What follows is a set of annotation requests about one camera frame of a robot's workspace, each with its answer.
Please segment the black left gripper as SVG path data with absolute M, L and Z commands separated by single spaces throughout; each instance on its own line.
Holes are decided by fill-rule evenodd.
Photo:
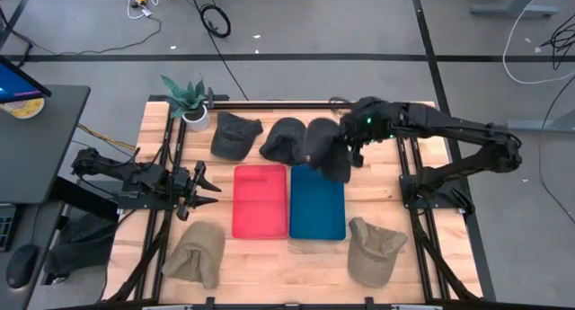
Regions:
M 217 199 L 210 197 L 202 197 L 197 193 L 197 188 L 201 187 L 205 190 L 221 192 L 221 190 L 206 177 L 207 167 L 204 162 L 197 162 L 194 167 L 194 174 L 190 176 L 190 171 L 181 167 L 173 173 L 172 188 L 179 198 L 183 198 L 183 202 L 178 205 L 176 216 L 182 221 L 186 221 L 189 216 L 189 208 L 196 209 L 200 206 L 217 203 Z

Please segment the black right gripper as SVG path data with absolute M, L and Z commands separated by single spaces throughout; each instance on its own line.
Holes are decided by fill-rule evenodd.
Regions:
M 402 131 L 404 104 L 376 97 L 364 97 L 353 103 L 340 118 L 339 142 L 360 149 L 372 142 L 396 137 Z M 364 156 L 358 149 L 351 152 L 351 165 L 361 168 Z

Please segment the dark grey knit beanie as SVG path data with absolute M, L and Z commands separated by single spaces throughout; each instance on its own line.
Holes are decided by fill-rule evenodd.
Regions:
M 282 118 L 272 126 L 259 152 L 273 162 L 289 166 L 302 164 L 306 160 L 303 152 L 305 132 L 306 126 L 301 120 Z
M 334 120 L 317 118 L 309 123 L 304 137 L 304 154 L 309 166 L 327 180 L 349 182 L 348 148 Z

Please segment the tan knit beanie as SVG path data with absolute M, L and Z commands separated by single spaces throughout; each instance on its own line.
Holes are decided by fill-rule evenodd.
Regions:
M 201 283 L 205 289 L 219 286 L 219 271 L 226 236 L 223 228 L 206 221 L 192 223 L 166 259 L 162 273 L 167 278 Z

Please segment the tan baseball cap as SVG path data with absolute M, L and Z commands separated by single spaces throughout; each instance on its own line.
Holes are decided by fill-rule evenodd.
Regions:
M 363 217 L 352 218 L 349 229 L 348 274 L 361 285 L 383 288 L 390 281 L 400 250 L 408 242 L 407 235 L 369 224 Z

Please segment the red translucent plastic bin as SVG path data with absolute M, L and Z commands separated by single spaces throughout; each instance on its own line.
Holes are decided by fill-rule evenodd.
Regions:
M 234 169 L 232 237 L 284 239 L 288 236 L 287 169 L 281 164 Z

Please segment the dark grey baseball cap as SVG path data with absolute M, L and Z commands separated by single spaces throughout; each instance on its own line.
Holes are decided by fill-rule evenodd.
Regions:
M 210 152 L 230 161 L 242 161 L 263 132 L 260 120 L 248 120 L 226 111 L 217 114 L 217 129 Z

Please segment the blue plastic bin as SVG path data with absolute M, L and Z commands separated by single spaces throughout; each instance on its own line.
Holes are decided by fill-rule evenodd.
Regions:
M 290 176 L 289 236 L 300 240 L 344 240 L 344 185 L 325 179 L 307 165 L 292 167 Z

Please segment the white plant pot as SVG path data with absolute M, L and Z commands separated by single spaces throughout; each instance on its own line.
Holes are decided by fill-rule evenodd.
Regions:
M 205 105 L 202 105 L 197 111 L 185 112 L 181 118 L 187 124 L 187 127 L 195 132 L 206 130 L 210 124 L 210 115 Z

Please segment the green leafy plant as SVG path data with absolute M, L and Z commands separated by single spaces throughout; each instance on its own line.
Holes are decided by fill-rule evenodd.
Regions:
M 203 116 L 204 101 L 207 96 L 202 79 L 196 85 L 189 81 L 186 87 L 180 87 L 165 75 L 162 75 L 161 79 L 171 92 L 167 97 L 167 101 L 172 107 L 172 118 L 186 117 L 189 120 L 197 120 Z

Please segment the black bag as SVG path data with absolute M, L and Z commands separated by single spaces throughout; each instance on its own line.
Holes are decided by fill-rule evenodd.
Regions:
M 116 228 L 117 223 L 92 214 L 68 223 L 47 254 L 44 272 L 62 277 L 75 270 L 105 265 Z

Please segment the black desk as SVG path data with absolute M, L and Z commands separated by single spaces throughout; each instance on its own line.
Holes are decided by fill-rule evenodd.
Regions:
M 40 204 L 50 194 L 91 88 L 51 85 L 26 120 L 0 109 L 0 204 Z

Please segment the grey desk foot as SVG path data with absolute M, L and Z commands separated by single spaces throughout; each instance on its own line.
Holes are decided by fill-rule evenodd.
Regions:
M 535 0 L 510 0 L 504 4 L 473 4 L 471 14 L 506 18 L 550 18 L 560 10 L 556 6 L 534 4 Z
M 522 131 L 575 133 L 575 110 L 569 111 L 555 120 L 550 120 L 548 117 L 542 120 L 508 120 L 507 128 Z

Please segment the dark grey desk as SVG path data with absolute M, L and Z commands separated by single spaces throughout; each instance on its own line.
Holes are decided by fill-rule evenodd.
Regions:
M 0 310 L 46 310 L 55 304 L 49 301 L 51 286 L 45 285 L 43 267 L 63 208 L 64 205 L 56 201 L 22 206 L 10 249 L 0 252 Z M 12 289 L 5 279 L 8 263 L 14 252 L 28 243 L 39 249 L 31 280 L 24 287 Z

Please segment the yellow bowl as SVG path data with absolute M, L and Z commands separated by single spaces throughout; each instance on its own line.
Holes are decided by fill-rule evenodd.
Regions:
M 27 120 L 38 115 L 45 106 L 43 98 L 19 102 L 7 102 L 0 104 L 0 109 L 20 120 Z

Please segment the black computer mouse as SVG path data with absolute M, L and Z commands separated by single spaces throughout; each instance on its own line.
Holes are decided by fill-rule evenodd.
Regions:
M 19 247 L 8 262 L 5 279 L 12 289 L 22 288 L 31 280 L 39 248 L 34 244 Z

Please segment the black keyboard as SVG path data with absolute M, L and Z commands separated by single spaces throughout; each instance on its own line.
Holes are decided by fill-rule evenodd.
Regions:
M 0 252 L 8 252 L 19 216 L 18 208 L 13 204 L 0 204 Z

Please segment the black computer monitor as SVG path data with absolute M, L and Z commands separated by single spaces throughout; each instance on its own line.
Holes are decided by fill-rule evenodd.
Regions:
M 51 91 L 0 55 L 0 103 L 48 98 Z

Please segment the black aluminium table frame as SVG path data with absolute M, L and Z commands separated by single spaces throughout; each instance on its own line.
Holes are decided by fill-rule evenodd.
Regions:
M 271 124 L 276 120 L 288 117 L 288 112 L 298 113 L 301 116 L 295 118 L 304 122 L 314 118 L 331 118 L 338 120 L 339 117 L 332 114 L 330 109 L 341 109 L 345 111 L 352 106 L 354 102 L 287 102 L 287 101 L 266 101 L 266 102 L 215 102 L 212 115 L 215 117 L 216 111 L 230 111 L 233 114 L 242 116 L 250 120 L 261 120 L 264 132 L 269 132 Z M 215 185 L 223 189 L 231 189 L 232 175 L 235 164 L 224 163 L 223 159 L 208 158 L 208 133 L 215 132 L 215 126 L 210 126 L 209 130 L 199 133 L 198 138 L 192 138 L 191 130 L 185 130 L 185 122 L 181 122 L 178 129 L 178 138 L 175 143 L 174 162 L 190 162 L 192 157 L 195 160 L 203 160 L 208 167 L 216 167 L 215 171 L 208 173 L 207 178 L 215 182 Z M 439 137 L 432 137 L 425 141 L 424 144 L 433 144 L 438 148 Z M 369 217 L 371 220 L 385 220 L 389 224 L 399 229 L 405 229 L 408 234 L 414 234 L 412 219 L 418 217 L 417 211 L 412 211 L 405 207 L 398 207 L 400 199 L 399 177 L 409 172 L 409 158 L 405 152 L 404 142 L 400 143 L 399 139 L 393 137 L 383 140 L 390 142 L 388 144 L 370 144 L 364 148 L 365 157 L 377 157 L 367 160 L 366 165 L 382 165 L 382 170 L 397 171 L 392 175 L 377 173 L 374 166 L 368 171 L 355 169 L 352 171 L 351 182 L 349 183 L 350 193 L 346 190 L 346 198 L 350 199 L 350 215 Z M 368 288 L 362 288 L 358 285 L 349 283 L 335 284 L 327 286 L 320 285 L 319 276 L 304 274 L 303 270 L 298 276 L 291 275 L 293 278 L 307 279 L 301 281 L 300 285 L 288 286 L 287 283 L 276 284 L 273 279 L 265 279 L 263 273 L 258 279 L 263 281 L 258 284 L 248 285 L 248 283 L 223 283 L 220 289 L 215 292 L 200 292 L 201 288 L 192 283 L 176 283 L 175 280 L 164 279 L 159 274 L 154 274 L 153 279 L 145 281 L 152 284 L 152 296 L 148 299 L 137 299 L 124 301 L 98 301 L 93 305 L 61 307 L 51 310 L 233 310 L 233 309 L 260 309 L 260 310 L 575 310 L 575 307 L 564 306 L 541 306 L 526 305 L 514 303 L 500 303 L 489 301 L 483 297 L 471 299 L 468 297 L 457 296 L 457 299 L 442 299 L 432 297 L 432 288 L 434 284 L 444 287 L 445 281 L 451 286 L 449 290 L 456 292 L 451 285 L 455 281 L 452 277 L 445 278 L 437 274 L 437 283 L 432 282 L 429 275 L 428 262 L 424 255 L 431 257 L 429 252 L 424 252 L 425 246 L 418 242 L 418 236 L 410 238 L 416 243 L 409 243 L 407 247 L 409 254 L 406 254 L 403 263 L 410 265 L 407 270 L 404 285 L 403 283 L 393 283 L 387 292 L 369 292 Z M 280 244 L 280 240 L 260 240 L 260 241 L 241 241 L 232 238 L 232 252 L 237 251 L 237 255 L 264 255 L 264 247 L 271 249 L 271 252 L 278 252 L 279 256 L 302 256 L 303 254 L 289 254 L 288 242 Z

